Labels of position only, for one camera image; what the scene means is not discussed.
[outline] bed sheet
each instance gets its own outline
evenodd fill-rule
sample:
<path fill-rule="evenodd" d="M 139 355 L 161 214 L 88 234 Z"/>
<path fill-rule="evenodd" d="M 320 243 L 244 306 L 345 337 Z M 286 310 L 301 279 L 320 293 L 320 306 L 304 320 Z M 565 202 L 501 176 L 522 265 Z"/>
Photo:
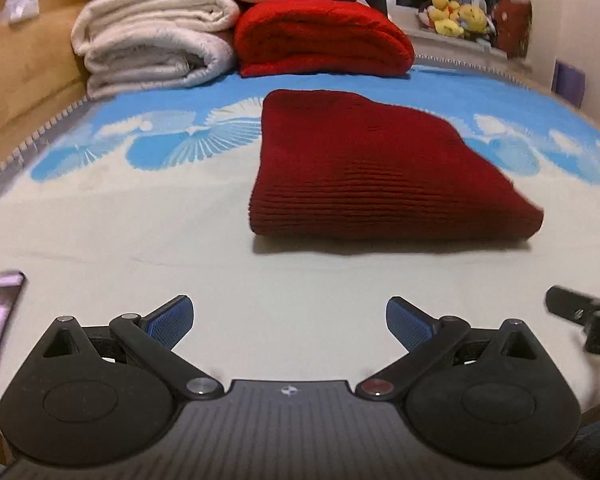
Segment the bed sheet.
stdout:
<path fill-rule="evenodd" d="M 405 244 L 256 237 L 248 202 L 260 112 L 278 89 L 353 91 L 449 120 L 545 209 L 528 243 Z M 600 133 L 551 98 L 481 75 L 417 66 L 405 78 L 236 74 L 90 108 L 0 199 L 0 269 L 30 284 L 0 362 L 0 396 L 54 317 L 100 325 L 177 294 L 195 306 L 174 351 L 233 378 L 352 384 L 404 354 L 384 307 L 496 328 L 524 319 L 583 408 L 600 357 L 542 304 L 555 284 L 600 292 Z"/>

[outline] silver screw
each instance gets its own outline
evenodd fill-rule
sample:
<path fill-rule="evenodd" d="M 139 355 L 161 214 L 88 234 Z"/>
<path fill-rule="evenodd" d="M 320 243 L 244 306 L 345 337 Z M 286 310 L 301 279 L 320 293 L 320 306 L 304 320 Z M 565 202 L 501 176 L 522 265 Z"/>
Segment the silver screw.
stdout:
<path fill-rule="evenodd" d="M 360 385 L 360 388 L 367 395 L 380 397 L 390 394 L 395 387 L 384 379 L 368 379 Z"/>
<path fill-rule="evenodd" d="M 187 390 L 198 395 L 205 395 L 214 392 L 220 383 L 210 377 L 196 377 L 187 383 Z"/>

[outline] white logo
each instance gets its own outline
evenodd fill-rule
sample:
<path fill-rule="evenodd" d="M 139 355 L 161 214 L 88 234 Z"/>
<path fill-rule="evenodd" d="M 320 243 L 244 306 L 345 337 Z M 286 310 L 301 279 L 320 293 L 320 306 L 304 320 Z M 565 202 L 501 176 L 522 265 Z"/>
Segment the white logo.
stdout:
<path fill-rule="evenodd" d="M 284 386 L 283 388 L 280 388 L 280 393 L 283 395 L 286 395 L 287 397 L 294 396 L 299 391 L 300 390 L 298 390 L 295 386 L 292 386 L 291 384 L 289 384 L 288 386 Z"/>

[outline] red blanket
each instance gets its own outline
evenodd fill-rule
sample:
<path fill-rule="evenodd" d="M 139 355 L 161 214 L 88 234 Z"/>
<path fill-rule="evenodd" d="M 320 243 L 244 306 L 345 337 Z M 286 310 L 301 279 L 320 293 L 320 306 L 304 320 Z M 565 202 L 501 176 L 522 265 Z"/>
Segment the red blanket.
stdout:
<path fill-rule="evenodd" d="M 410 69 L 409 38 L 357 2 L 282 0 L 247 10 L 235 27 L 243 77 L 344 72 L 399 76 Z"/>
<path fill-rule="evenodd" d="M 542 216 L 438 117 L 339 91 L 264 100 L 256 234 L 517 240 Z"/>

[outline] wooden headboard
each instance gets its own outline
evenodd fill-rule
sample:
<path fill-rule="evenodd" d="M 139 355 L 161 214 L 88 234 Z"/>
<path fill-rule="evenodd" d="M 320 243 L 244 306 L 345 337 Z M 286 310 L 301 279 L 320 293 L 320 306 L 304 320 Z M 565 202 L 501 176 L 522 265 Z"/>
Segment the wooden headboard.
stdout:
<path fill-rule="evenodd" d="M 39 17 L 0 28 L 0 161 L 85 95 L 87 73 L 70 33 L 88 1 L 39 0 Z"/>

